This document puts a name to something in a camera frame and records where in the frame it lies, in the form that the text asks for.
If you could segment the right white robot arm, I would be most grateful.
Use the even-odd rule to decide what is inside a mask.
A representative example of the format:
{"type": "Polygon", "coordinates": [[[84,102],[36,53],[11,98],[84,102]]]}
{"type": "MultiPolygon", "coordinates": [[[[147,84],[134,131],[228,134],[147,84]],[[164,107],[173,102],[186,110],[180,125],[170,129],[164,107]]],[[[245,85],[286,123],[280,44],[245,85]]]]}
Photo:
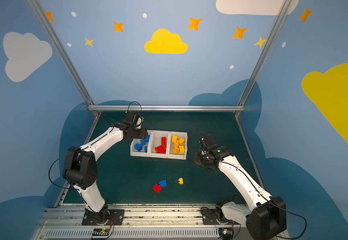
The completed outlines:
{"type": "Polygon", "coordinates": [[[247,228],[255,240],[270,240],[287,229],[286,205],[280,197],[272,197],[243,168],[226,146],[218,146],[211,135],[199,139],[201,152],[194,156],[194,165],[218,168],[233,183],[247,206],[233,201],[216,205],[216,221],[221,225],[238,223],[247,228]]]}

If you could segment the red lego brick bottom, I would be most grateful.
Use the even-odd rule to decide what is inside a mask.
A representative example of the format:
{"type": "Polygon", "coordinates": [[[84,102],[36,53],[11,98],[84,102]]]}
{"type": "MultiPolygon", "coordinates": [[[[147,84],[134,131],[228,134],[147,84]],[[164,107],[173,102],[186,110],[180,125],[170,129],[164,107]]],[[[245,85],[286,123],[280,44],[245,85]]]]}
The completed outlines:
{"type": "Polygon", "coordinates": [[[153,187],[153,190],[154,190],[155,192],[157,192],[157,193],[160,193],[161,190],[162,190],[162,187],[159,186],[159,185],[157,185],[157,184],[155,184],[154,187],[153,187]]]}

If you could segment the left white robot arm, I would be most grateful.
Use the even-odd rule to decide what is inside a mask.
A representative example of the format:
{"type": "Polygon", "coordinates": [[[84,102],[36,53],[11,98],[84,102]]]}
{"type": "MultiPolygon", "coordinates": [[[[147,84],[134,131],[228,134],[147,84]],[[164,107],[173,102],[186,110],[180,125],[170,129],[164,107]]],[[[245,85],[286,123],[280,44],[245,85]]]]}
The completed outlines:
{"type": "Polygon", "coordinates": [[[108,204],[97,186],[97,161],[122,140],[146,139],[148,132],[142,127],[143,121],[141,113],[128,111],[122,121],[113,123],[94,140],[78,148],[68,149],[63,178],[77,190],[84,201],[84,217],[90,225],[105,225],[109,220],[108,204]]]}

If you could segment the long red lego brick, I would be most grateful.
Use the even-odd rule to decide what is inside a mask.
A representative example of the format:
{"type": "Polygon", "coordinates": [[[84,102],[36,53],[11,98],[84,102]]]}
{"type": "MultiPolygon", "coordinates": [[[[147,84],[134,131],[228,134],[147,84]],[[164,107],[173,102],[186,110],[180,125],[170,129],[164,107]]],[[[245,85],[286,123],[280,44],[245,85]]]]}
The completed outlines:
{"type": "Polygon", "coordinates": [[[166,148],[164,148],[163,146],[159,146],[159,154],[165,154],[166,153],[166,148]]]}

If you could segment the yellow lego brick top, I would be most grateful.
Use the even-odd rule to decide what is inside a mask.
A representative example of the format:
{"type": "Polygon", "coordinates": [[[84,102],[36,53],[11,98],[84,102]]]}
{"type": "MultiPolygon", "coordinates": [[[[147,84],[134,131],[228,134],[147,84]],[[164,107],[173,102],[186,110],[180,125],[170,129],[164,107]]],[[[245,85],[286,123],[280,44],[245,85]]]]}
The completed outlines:
{"type": "Polygon", "coordinates": [[[173,137],[172,137],[172,143],[176,143],[177,139],[178,139],[178,136],[173,135],[173,137]]]}

